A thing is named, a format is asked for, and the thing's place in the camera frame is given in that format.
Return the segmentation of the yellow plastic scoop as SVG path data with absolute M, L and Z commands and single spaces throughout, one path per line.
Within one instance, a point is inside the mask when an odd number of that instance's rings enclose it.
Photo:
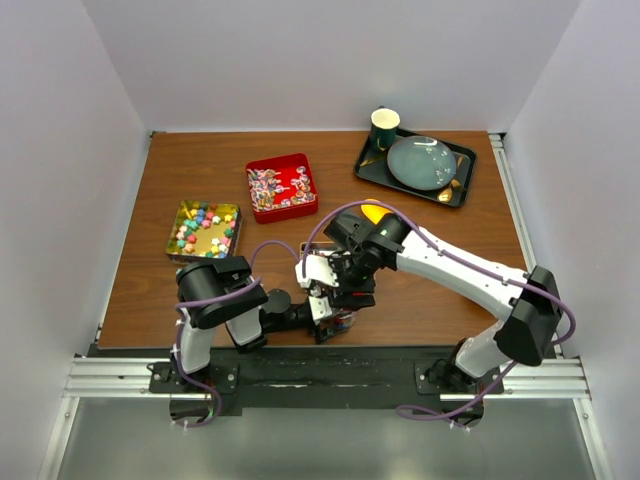
M 390 209 L 383 207 L 379 203 L 361 204 L 360 210 L 364 215 L 364 217 L 375 225 L 377 225 L 384 218 L 385 215 L 391 213 Z

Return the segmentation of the tin of star candies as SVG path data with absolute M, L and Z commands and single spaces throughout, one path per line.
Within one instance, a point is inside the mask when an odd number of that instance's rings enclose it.
M 241 225 L 242 213 L 236 204 L 183 200 L 165 254 L 179 264 L 233 256 Z

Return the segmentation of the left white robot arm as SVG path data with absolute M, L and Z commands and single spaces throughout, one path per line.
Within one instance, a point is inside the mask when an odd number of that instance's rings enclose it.
M 312 297 L 294 304 L 285 291 L 266 292 L 243 256 L 191 263 L 176 274 L 176 283 L 181 320 L 171 378 L 185 392 L 213 389 L 210 350 L 218 326 L 244 354 L 264 347 L 271 333 L 315 328 L 331 313 Z

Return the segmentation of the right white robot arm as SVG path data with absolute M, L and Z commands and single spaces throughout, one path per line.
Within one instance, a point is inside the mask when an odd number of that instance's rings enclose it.
M 348 254 L 340 284 L 355 287 L 389 268 L 431 280 L 473 301 L 495 322 L 480 334 L 461 340 L 430 378 L 459 393 L 503 363 L 530 367 L 542 363 L 551 349 L 562 313 L 553 273 L 541 266 L 530 272 L 513 269 L 440 241 L 425 228 L 414 229 L 394 213 L 373 222 L 345 211 L 324 230 Z

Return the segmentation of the clear plastic jar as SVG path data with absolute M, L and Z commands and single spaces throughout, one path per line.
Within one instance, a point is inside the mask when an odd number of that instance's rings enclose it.
M 325 322 L 326 333 L 329 338 L 346 333 L 351 329 L 356 319 L 356 313 L 341 310 Z

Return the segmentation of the gold tin of lollipops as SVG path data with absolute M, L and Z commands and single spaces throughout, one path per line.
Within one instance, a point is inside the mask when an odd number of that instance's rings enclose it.
M 345 252 L 342 247 L 332 241 L 302 242 L 299 246 L 299 258 L 303 257 L 306 248 L 308 248 L 308 256 L 332 257 Z

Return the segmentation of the red tin swirl lollipops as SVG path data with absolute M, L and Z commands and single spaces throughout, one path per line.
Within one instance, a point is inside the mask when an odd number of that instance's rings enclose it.
M 245 167 L 251 209 L 258 224 L 314 215 L 318 191 L 308 157 L 295 153 L 249 162 Z

